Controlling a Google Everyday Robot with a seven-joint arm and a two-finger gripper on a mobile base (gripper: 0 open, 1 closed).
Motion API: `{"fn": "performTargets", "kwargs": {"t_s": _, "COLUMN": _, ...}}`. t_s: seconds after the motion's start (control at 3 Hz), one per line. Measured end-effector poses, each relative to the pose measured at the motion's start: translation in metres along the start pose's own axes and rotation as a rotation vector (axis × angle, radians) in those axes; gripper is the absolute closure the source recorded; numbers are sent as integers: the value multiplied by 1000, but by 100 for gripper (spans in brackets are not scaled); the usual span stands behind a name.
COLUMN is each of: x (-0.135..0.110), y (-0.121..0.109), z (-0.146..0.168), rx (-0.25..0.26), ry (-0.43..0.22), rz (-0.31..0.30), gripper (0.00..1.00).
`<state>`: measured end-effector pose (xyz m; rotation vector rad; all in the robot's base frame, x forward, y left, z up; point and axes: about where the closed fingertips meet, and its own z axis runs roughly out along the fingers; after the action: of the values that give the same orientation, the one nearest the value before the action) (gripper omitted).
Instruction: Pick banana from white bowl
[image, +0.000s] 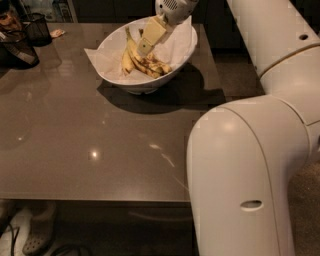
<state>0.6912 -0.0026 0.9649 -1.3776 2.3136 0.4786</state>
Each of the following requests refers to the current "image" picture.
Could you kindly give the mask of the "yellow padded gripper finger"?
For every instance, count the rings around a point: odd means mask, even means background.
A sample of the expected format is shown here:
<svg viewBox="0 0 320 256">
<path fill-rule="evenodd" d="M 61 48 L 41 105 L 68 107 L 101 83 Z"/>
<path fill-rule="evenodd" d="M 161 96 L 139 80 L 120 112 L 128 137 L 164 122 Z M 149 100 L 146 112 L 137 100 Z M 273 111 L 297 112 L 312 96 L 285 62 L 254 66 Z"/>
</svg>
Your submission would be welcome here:
<svg viewBox="0 0 320 256">
<path fill-rule="evenodd" d="M 148 55 L 167 33 L 167 23 L 163 16 L 152 16 L 143 29 L 138 42 L 137 51 L 140 55 Z"/>
</svg>

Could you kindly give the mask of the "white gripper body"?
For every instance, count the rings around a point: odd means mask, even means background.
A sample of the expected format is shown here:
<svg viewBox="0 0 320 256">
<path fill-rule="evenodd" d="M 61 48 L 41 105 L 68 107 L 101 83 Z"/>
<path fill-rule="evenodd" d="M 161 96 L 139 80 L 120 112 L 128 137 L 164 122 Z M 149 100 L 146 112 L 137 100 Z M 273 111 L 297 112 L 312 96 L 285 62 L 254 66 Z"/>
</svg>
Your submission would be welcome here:
<svg viewBox="0 0 320 256">
<path fill-rule="evenodd" d="M 199 0 L 155 0 L 156 15 L 169 25 L 184 22 L 194 11 Z"/>
</svg>

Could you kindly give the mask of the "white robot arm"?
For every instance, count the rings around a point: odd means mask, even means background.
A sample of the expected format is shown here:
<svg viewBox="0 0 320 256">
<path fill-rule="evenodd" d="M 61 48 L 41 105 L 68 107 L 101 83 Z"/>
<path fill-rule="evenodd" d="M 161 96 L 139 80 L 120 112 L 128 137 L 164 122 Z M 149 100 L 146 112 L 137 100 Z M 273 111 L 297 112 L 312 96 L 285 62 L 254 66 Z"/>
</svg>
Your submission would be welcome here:
<svg viewBox="0 0 320 256">
<path fill-rule="evenodd" d="M 288 183 L 320 157 L 320 39 L 290 0 L 226 0 L 263 95 L 194 125 L 187 182 L 200 256 L 295 256 Z"/>
</svg>

